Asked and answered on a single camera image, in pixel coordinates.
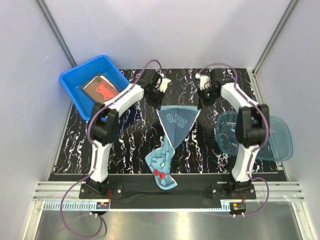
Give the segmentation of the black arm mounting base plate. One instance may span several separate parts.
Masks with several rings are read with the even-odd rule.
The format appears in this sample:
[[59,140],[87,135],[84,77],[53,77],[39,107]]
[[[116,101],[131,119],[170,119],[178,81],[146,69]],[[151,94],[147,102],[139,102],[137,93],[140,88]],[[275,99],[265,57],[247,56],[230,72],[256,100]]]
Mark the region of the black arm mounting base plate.
[[82,183],[79,191],[80,199],[102,199],[110,196],[112,199],[128,199],[130,197],[200,197],[213,200],[255,200],[256,191],[251,184],[247,188],[229,193],[227,174],[178,174],[177,186],[170,190],[160,189],[151,174],[122,175],[112,174],[100,191]]

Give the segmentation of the blue striped towel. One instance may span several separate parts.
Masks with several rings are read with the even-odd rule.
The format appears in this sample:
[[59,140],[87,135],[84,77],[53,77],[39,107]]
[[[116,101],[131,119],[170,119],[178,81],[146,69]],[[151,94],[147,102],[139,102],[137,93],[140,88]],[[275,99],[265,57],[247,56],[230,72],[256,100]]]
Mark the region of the blue striped towel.
[[170,190],[178,184],[171,176],[171,162],[176,148],[185,140],[196,122],[200,110],[196,106],[169,105],[157,111],[160,125],[164,131],[163,144],[152,150],[146,157],[150,171],[157,186]]

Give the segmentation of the dark grey-blue towel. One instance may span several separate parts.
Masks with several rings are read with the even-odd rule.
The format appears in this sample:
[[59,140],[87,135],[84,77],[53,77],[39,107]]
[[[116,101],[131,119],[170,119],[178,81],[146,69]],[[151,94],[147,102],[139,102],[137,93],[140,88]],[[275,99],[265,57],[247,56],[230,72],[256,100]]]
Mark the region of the dark grey-blue towel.
[[81,85],[79,88],[84,94],[86,93],[86,86],[85,85]]

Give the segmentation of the brown towel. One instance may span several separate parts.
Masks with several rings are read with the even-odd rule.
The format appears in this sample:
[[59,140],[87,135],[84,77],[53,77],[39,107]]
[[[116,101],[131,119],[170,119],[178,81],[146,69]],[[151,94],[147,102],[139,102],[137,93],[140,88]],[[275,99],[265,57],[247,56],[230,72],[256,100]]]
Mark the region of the brown towel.
[[119,91],[104,75],[96,75],[85,83],[82,89],[86,95],[98,103],[105,103],[119,95]]

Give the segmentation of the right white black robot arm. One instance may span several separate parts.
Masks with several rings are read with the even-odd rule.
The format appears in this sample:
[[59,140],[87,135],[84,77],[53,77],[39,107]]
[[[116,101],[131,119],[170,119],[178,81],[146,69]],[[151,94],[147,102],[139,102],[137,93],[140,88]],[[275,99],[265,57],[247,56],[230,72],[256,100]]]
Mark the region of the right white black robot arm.
[[196,73],[195,78],[199,80],[199,110],[209,107],[217,98],[223,98],[237,112],[235,138],[238,152],[226,184],[226,192],[232,198],[239,198],[250,190],[254,162],[269,139],[269,107],[251,99],[240,89],[236,80],[213,80],[212,76],[201,72]]

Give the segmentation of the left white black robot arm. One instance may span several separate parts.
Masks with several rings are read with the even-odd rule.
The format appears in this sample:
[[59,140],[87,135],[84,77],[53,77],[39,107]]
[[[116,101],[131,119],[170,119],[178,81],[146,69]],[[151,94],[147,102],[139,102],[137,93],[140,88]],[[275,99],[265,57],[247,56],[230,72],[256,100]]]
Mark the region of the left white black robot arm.
[[85,183],[95,197],[103,198],[109,192],[109,155],[114,142],[119,138],[120,117],[142,99],[159,110],[170,82],[164,74],[154,70],[142,72],[135,82],[118,95],[93,105],[87,130],[92,157]]

